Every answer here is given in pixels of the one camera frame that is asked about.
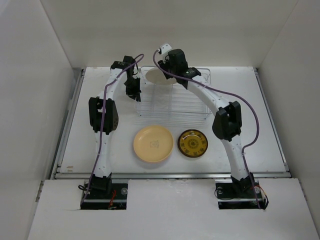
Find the brown yellow patterned plate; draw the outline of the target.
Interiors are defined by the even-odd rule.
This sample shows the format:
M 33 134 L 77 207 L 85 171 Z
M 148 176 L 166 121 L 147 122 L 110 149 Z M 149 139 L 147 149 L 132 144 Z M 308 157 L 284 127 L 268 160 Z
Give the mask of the brown yellow patterned plate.
M 180 134 L 177 146 L 184 156 L 199 158 L 206 153 L 209 142 L 203 132 L 197 129 L 187 129 Z

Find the yellow plastic plate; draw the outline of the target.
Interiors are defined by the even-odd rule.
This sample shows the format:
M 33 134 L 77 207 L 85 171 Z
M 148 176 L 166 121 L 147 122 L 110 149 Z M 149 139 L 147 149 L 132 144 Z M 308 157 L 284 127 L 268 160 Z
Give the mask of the yellow plastic plate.
M 165 161 L 174 148 L 172 133 L 161 125 L 142 128 L 134 137 L 133 150 L 137 157 L 149 164 Z

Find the beige plastic plate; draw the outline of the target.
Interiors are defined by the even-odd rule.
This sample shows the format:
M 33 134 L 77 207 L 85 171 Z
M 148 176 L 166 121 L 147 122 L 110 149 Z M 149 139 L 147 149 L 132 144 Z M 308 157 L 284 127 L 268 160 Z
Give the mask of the beige plastic plate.
M 155 85 L 174 85 L 177 83 L 175 78 L 166 79 L 163 72 L 157 68 L 148 70 L 145 74 L 145 78 L 148 82 Z

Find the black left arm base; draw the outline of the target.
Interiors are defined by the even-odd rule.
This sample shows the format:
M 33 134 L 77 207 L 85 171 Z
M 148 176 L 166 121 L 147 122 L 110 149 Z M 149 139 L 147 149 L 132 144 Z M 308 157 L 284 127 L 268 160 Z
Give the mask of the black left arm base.
M 128 183 L 113 183 L 110 192 L 91 190 L 80 203 L 81 210 L 126 210 Z

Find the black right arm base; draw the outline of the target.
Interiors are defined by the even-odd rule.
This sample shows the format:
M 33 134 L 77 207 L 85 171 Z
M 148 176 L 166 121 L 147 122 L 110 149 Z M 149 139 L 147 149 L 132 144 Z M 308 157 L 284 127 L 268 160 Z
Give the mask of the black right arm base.
M 231 182 L 218 181 L 215 183 L 214 195 L 220 210 L 266 210 L 270 201 L 266 192 L 256 181 L 249 190 L 237 193 Z

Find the white wire dish rack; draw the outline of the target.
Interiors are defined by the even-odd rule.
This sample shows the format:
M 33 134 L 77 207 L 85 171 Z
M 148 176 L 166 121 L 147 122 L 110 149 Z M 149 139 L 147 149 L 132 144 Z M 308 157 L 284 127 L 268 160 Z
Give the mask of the white wire dish rack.
M 190 116 L 206 119 L 212 114 L 211 110 L 196 95 L 182 85 L 178 83 L 158 85 L 147 81 L 146 73 L 153 68 L 156 67 L 142 66 L 139 69 L 141 102 L 135 104 L 139 115 L 162 118 Z

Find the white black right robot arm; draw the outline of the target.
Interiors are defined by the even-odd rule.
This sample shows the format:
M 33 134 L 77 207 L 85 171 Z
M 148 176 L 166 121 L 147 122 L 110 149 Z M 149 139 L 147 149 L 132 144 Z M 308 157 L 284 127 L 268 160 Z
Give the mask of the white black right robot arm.
M 212 88 L 205 83 L 201 72 L 188 66 L 185 53 L 181 49 L 157 49 L 153 53 L 153 63 L 162 71 L 166 79 L 176 82 L 196 95 L 213 113 L 212 131 L 221 140 L 230 164 L 232 193 L 243 197 L 250 191 L 245 178 L 249 176 L 243 161 L 241 145 L 242 112 L 238 101 L 228 102 L 219 93 L 232 95 Z

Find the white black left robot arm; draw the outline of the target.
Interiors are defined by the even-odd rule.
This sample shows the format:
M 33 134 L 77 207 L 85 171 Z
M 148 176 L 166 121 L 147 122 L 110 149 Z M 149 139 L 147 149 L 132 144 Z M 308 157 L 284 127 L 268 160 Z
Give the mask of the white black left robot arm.
M 102 91 L 96 97 L 90 97 L 89 124 L 96 137 L 96 159 L 89 178 L 90 183 L 98 182 L 94 192 L 100 198 L 111 195 L 112 186 L 104 181 L 112 173 L 111 161 L 108 157 L 111 137 L 119 124 L 116 97 L 125 87 L 125 94 L 136 102 L 141 101 L 140 76 L 135 69 L 144 54 L 136 57 L 124 56 L 122 61 L 115 61 L 110 67 L 110 75 Z

